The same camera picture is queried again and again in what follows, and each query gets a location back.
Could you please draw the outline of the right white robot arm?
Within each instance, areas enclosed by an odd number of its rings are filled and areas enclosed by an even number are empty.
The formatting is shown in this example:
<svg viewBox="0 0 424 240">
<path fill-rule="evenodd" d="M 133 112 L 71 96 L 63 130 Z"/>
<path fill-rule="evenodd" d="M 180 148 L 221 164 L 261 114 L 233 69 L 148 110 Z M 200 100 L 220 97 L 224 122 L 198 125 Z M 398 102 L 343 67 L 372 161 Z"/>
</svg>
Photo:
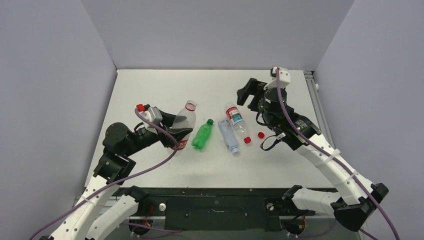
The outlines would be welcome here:
<svg viewBox="0 0 424 240">
<path fill-rule="evenodd" d="M 311 120 L 288 106 L 284 87 L 268 87 L 265 82 L 250 78 L 236 94 L 239 106 L 253 96 L 247 107 L 262 117 L 262 126 L 275 133 L 275 143 L 283 142 L 306 158 L 336 189 L 324 192 L 294 185 L 282 197 L 283 209 L 289 214 L 299 210 L 329 215 L 346 229 L 358 232 L 386 197 L 388 188 L 363 177 Z"/>
</svg>

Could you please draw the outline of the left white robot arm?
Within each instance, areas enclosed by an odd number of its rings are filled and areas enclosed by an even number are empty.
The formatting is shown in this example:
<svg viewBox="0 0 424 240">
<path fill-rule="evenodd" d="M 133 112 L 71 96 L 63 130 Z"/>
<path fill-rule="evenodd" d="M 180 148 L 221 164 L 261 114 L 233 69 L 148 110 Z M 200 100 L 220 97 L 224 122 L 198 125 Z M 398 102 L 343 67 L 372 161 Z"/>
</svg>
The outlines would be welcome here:
<svg viewBox="0 0 424 240">
<path fill-rule="evenodd" d="M 131 174 L 136 162 L 130 156 L 155 144 L 170 148 L 171 154 L 157 165 L 143 170 L 148 173 L 166 162 L 176 153 L 179 142 L 193 131 L 190 115 L 177 115 L 157 107 L 139 104 L 135 114 L 140 118 L 134 129 L 122 122 L 111 124 L 102 142 L 104 149 L 88 185 L 76 205 L 59 217 L 61 224 L 42 240 L 104 240 L 115 228 L 133 214 L 143 215 L 149 209 L 149 194 L 137 186 L 127 189 L 122 197 L 105 213 L 101 210 Z"/>
</svg>

